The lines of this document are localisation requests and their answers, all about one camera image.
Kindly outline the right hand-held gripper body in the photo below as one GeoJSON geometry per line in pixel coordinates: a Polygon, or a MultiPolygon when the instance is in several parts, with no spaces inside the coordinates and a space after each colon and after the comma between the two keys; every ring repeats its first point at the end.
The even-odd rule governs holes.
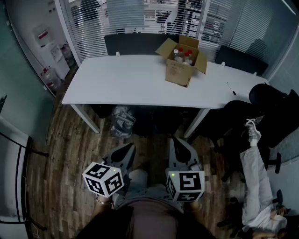
{"type": "Polygon", "coordinates": [[[175,202],[198,201],[205,191],[205,172],[196,163],[189,169],[167,172],[166,187],[175,202]]]}

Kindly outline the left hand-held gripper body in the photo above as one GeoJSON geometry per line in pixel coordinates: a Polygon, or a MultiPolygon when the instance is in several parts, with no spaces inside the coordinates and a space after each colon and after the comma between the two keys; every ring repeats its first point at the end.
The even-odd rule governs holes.
{"type": "Polygon", "coordinates": [[[82,177],[88,190],[98,196],[126,195],[128,190],[128,163],[102,159],[85,165],[82,177]]]}

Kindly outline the brown cardboard box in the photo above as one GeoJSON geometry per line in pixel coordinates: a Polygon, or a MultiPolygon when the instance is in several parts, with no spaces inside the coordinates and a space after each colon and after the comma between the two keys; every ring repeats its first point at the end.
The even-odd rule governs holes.
{"type": "Polygon", "coordinates": [[[199,51],[197,39],[181,35],[179,42],[175,42],[168,38],[155,52],[166,60],[165,80],[168,82],[188,87],[195,70],[206,74],[207,56],[199,51]],[[192,50],[192,65],[184,64],[184,58],[179,57],[179,61],[173,59],[173,50],[179,48],[183,48],[184,53],[192,50]]]}

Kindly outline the person's right forearm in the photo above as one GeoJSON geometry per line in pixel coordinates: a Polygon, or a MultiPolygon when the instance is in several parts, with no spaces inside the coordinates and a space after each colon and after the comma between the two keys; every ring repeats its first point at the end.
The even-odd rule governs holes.
{"type": "Polygon", "coordinates": [[[200,211],[201,208],[202,204],[199,201],[184,203],[184,212],[196,213],[200,211]]]}

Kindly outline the person's left forearm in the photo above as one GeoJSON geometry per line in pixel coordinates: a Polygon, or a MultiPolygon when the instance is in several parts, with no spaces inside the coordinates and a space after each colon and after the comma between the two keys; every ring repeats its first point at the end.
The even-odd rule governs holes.
{"type": "Polygon", "coordinates": [[[111,209],[113,207],[113,198],[112,197],[104,197],[104,196],[97,196],[95,200],[95,207],[98,208],[100,211],[111,209]]]}

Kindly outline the large clear water jug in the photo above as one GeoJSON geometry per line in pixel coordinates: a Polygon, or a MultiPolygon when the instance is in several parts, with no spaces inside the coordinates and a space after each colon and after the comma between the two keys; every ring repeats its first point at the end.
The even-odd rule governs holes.
{"type": "Polygon", "coordinates": [[[56,94],[60,89],[61,80],[56,75],[55,71],[50,66],[48,68],[44,68],[41,73],[41,77],[52,93],[56,94]]]}
{"type": "Polygon", "coordinates": [[[74,56],[72,54],[72,51],[69,47],[68,44],[64,44],[62,47],[61,47],[61,51],[62,51],[62,54],[68,64],[69,67],[72,67],[75,63],[75,59],[74,59],[74,56]]]}

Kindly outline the person's legs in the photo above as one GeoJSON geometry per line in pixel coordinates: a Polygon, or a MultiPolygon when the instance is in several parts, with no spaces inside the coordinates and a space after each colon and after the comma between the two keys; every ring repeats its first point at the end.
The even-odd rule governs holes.
{"type": "Polygon", "coordinates": [[[163,184],[147,186],[148,173],[142,169],[135,169],[129,173],[130,185],[125,196],[115,196],[114,208],[118,209],[129,203],[139,200],[153,200],[161,203],[166,203],[180,212],[183,212],[181,203],[172,200],[171,195],[167,192],[163,184]]]}

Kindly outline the clear plastic bag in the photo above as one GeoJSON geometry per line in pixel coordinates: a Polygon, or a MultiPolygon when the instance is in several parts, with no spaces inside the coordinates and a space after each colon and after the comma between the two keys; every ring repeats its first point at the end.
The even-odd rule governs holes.
{"type": "Polygon", "coordinates": [[[130,107],[125,105],[116,106],[112,113],[112,135],[117,138],[130,138],[135,122],[134,111],[130,107]]]}

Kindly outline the person's torso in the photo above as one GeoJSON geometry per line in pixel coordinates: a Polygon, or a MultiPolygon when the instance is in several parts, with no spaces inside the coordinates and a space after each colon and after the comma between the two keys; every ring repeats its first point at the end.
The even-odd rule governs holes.
{"type": "Polygon", "coordinates": [[[121,208],[94,208],[90,222],[76,239],[215,239],[204,227],[199,211],[180,212],[153,200],[139,200],[121,208]]]}

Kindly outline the white table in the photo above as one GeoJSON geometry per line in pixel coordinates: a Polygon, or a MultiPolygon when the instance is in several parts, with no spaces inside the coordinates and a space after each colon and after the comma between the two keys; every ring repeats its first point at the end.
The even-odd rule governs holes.
{"type": "Polygon", "coordinates": [[[195,107],[199,112],[185,131],[185,137],[189,137],[211,109],[223,108],[232,100],[247,102],[255,85],[267,83],[255,74],[211,62],[206,74],[194,73],[188,87],[166,81],[165,75],[166,67],[160,56],[88,58],[72,79],[62,104],[70,105],[96,133],[100,130],[83,105],[195,107]]]}

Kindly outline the whiteboard on black stand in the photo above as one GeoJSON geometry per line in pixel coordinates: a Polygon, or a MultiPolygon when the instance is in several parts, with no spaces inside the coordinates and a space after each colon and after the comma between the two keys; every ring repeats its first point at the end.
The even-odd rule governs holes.
{"type": "Polygon", "coordinates": [[[47,228],[27,207],[27,162],[32,138],[0,116],[0,239],[41,239],[47,228]]]}

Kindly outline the short dark desk divider panel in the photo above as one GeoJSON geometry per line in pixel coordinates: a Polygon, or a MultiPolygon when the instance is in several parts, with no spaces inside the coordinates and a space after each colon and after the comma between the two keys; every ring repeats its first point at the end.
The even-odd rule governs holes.
{"type": "Polygon", "coordinates": [[[256,73],[257,76],[262,76],[268,68],[268,64],[264,61],[227,46],[221,46],[215,58],[216,64],[223,62],[225,66],[252,74],[256,73]]]}

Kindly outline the long dark desk divider panel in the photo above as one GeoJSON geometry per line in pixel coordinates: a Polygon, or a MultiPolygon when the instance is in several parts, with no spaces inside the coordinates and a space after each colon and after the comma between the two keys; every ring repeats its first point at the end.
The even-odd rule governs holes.
{"type": "Polygon", "coordinates": [[[168,38],[175,42],[179,41],[178,35],[170,34],[113,34],[104,37],[107,53],[109,56],[115,56],[118,52],[123,55],[155,55],[155,51],[168,38]]]}

